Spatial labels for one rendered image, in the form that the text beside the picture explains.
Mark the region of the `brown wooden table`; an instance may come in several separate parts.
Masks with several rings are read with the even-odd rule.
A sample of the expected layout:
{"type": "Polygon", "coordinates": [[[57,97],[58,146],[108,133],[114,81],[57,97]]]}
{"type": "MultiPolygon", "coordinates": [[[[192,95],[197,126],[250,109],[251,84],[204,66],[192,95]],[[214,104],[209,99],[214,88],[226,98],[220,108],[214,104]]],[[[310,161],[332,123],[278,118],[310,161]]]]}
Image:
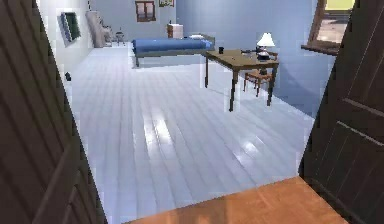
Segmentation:
{"type": "Polygon", "coordinates": [[[205,77],[204,86],[208,87],[209,83],[209,66],[210,60],[219,63],[220,65],[230,69],[232,71],[232,83],[229,98],[229,111],[232,112],[234,109],[235,101],[235,89],[238,83],[239,72],[256,70],[256,69],[272,69],[271,79],[268,85],[268,98],[267,105],[270,106],[272,102],[273,89],[277,74],[279,62],[277,59],[272,60],[258,60],[256,56],[245,56],[239,49],[237,50],[224,50],[222,54],[218,50],[206,51],[203,53],[205,57],[205,77]]]}

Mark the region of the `blue bed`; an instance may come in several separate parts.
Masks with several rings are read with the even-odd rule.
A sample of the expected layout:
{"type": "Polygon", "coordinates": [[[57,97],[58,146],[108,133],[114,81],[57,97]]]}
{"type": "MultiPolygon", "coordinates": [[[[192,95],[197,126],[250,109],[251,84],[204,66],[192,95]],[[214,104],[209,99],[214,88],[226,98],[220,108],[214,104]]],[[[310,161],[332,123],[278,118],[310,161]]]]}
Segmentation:
{"type": "Polygon", "coordinates": [[[204,39],[183,38],[142,38],[132,41],[135,64],[140,66],[139,59],[145,57],[178,56],[203,54],[215,49],[213,36],[200,34],[204,39]]]}

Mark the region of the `brown wooden chair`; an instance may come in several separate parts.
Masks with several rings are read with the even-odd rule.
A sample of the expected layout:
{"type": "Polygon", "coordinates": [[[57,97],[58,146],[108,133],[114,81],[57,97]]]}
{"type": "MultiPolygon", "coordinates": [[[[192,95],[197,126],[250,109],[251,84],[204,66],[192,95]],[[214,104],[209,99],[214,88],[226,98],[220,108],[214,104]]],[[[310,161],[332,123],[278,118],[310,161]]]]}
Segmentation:
{"type": "Polygon", "coordinates": [[[246,72],[244,75],[243,90],[246,90],[247,82],[252,82],[254,84],[254,89],[256,90],[256,96],[259,96],[261,85],[267,83],[267,104],[270,104],[275,86],[277,69],[278,64],[274,65],[273,67],[261,67],[246,72]]]}

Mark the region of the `white brown bedside cabinet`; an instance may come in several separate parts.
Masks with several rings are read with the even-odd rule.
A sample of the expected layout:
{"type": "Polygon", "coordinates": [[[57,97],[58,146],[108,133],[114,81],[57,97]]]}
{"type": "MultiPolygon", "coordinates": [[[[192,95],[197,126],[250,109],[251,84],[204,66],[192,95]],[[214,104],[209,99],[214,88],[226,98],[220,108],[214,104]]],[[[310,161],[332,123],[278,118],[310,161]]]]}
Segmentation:
{"type": "Polygon", "coordinates": [[[183,38],[183,26],[181,24],[168,24],[167,34],[169,38],[183,38]]]}

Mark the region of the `white table lamp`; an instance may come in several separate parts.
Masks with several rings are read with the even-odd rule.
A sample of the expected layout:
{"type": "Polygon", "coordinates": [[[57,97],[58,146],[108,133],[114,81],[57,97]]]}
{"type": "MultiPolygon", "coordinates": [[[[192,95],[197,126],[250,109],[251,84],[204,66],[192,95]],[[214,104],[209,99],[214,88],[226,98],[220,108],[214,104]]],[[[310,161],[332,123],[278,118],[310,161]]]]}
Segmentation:
{"type": "Polygon", "coordinates": [[[257,58],[259,60],[269,60],[271,54],[267,51],[268,47],[274,47],[275,44],[271,33],[264,33],[261,39],[257,42],[257,58]]]}

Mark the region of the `small brown framed window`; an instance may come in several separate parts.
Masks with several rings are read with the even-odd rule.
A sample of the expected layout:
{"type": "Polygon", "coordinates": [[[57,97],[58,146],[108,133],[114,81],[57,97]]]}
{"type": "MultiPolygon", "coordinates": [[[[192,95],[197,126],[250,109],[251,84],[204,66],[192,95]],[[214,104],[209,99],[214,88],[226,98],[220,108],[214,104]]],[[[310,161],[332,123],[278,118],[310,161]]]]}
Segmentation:
{"type": "Polygon", "coordinates": [[[155,3],[153,1],[136,1],[135,7],[138,22],[151,22],[156,20],[155,3]]]}

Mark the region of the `beige shelf unit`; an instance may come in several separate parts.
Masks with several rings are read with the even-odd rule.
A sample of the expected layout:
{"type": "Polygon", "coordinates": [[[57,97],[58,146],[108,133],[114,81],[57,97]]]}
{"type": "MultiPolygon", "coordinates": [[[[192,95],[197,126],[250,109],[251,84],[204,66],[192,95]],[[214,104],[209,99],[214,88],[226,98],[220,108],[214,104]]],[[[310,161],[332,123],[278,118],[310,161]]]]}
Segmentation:
{"type": "Polygon", "coordinates": [[[105,30],[102,26],[102,18],[98,11],[87,11],[85,14],[92,35],[93,45],[95,48],[103,48],[105,46],[105,30]]]}

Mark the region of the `dark brown panelled door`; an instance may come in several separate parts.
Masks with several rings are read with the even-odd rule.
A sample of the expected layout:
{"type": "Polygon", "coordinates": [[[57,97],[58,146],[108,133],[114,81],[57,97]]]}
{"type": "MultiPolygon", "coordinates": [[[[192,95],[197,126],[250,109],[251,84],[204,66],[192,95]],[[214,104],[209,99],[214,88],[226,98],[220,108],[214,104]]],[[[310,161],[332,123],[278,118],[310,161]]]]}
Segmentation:
{"type": "Polygon", "coordinates": [[[384,224],[384,0],[355,0],[299,175],[349,224],[384,224]]]}

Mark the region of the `dark brown room door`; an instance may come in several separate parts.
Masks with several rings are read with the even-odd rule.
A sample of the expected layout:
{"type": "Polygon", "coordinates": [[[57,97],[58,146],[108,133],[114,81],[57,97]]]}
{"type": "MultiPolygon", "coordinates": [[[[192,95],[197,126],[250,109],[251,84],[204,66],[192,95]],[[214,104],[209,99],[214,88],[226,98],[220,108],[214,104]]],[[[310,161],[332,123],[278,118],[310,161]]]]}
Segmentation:
{"type": "Polygon", "coordinates": [[[108,224],[36,0],[0,0],[0,224],[108,224]]]}

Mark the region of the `wall television set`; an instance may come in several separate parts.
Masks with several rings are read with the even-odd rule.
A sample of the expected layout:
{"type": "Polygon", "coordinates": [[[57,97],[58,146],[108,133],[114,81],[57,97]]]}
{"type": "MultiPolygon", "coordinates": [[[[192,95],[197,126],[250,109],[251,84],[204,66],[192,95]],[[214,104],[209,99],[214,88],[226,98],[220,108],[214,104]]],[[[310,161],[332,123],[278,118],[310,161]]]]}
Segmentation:
{"type": "Polygon", "coordinates": [[[75,12],[62,12],[61,21],[65,36],[69,42],[73,42],[81,36],[77,15],[75,12]]]}

